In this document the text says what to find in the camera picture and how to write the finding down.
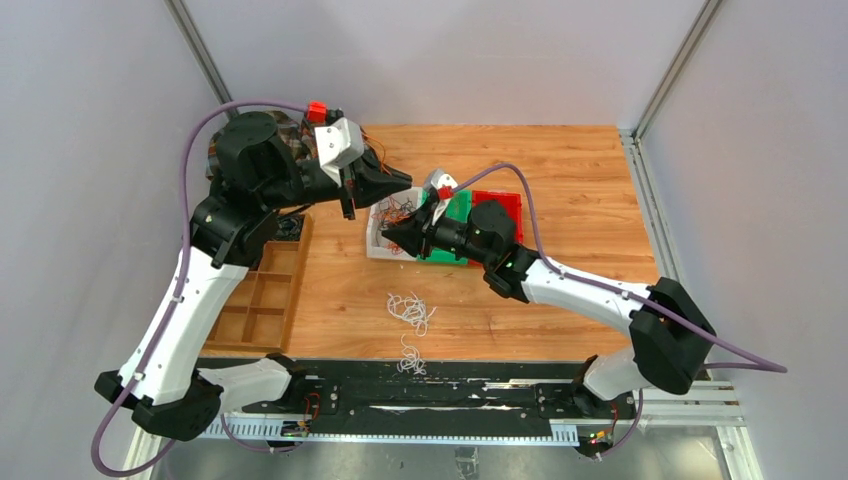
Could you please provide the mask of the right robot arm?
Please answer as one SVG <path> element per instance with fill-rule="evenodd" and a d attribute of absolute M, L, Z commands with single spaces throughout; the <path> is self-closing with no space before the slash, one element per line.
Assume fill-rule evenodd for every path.
<path fill-rule="evenodd" d="M 437 217 L 426 202 L 381 235 L 412 256 L 440 249 L 480 264 L 484 281 L 503 298 L 563 308 L 625 334 L 628 347 L 582 366 L 571 390 L 580 414 L 598 416 L 612 399 L 641 388 L 674 395 L 690 390 L 711 348 L 702 335 L 715 331 L 679 282 L 663 277 L 648 285 L 589 274 L 522 245 L 515 232 L 503 206 L 489 200 L 464 221 Z"/>

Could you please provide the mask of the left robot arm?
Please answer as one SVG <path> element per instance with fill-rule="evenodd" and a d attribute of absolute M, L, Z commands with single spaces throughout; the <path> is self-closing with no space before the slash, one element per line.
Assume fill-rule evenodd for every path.
<path fill-rule="evenodd" d="M 283 413 L 304 405 L 306 386 L 283 355 L 222 369 L 196 362 L 226 301 L 276 233 L 282 209 L 336 201 L 353 218 L 412 184 L 382 165 L 346 118 L 317 127 L 313 138 L 315 151 L 297 158 L 277 117 L 262 111 L 240 114 L 219 132 L 218 170 L 208 196 L 185 213 L 171 289 L 137 350 L 95 383 L 146 432 L 189 441 L 219 415 L 254 403 L 270 401 Z"/>

